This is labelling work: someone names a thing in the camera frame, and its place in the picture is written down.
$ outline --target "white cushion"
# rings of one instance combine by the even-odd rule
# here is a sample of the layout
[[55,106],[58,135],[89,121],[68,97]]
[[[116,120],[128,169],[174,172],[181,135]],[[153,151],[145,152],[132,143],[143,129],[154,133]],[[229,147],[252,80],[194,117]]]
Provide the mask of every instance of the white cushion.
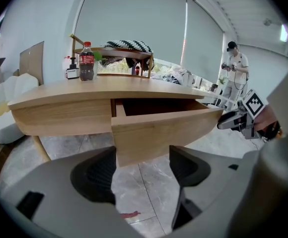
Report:
[[[19,77],[11,76],[0,84],[0,103],[11,101],[37,86],[38,80],[27,73]],[[17,127],[11,111],[0,116],[0,144],[14,142],[22,136],[23,133]]]

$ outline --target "cardboard panel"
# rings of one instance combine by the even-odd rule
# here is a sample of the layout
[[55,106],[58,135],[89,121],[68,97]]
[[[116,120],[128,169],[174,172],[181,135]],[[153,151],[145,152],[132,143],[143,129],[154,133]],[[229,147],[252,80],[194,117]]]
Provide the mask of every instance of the cardboard panel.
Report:
[[28,73],[37,78],[40,85],[44,83],[43,51],[44,42],[41,42],[20,53],[19,59],[19,75]]

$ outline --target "roller shade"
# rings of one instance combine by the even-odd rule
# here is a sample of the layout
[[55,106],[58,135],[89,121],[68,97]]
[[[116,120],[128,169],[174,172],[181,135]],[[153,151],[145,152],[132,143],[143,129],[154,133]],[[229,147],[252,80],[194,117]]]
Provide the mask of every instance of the roller shade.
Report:
[[85,0],[75,35],[99,47],[111,40],[144,41],[154,57],[180,64],[186,0]]
[[223,32],[194,1],[188,1],[188,22],[183,67],[216,83],[222,54]]

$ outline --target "person wearing black cap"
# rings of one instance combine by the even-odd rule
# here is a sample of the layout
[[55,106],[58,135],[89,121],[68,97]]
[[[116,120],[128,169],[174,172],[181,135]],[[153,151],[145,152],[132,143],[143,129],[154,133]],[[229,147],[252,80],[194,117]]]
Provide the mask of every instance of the person wearing black cap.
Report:
[[[228,73],[228,84],[222,94],[232,101],[236,101],[240,92],[243,90],[249,77],[249,62],[245,54],[239,52],[238,46],[235,42],[229,42],[227,51],[230,54],[226,68]],[[224,108],[226,100],[222,100],[219,107]],[[232,107],[232,102],[227,105],[227,110]]]

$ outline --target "open drawer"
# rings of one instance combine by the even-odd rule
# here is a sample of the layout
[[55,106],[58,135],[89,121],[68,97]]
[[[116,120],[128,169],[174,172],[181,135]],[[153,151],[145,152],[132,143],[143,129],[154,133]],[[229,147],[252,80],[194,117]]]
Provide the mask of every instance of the open drawer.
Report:
[[116,99],[111,125],[120,167],[168,153],[209,133],[222,109],[193,99]]

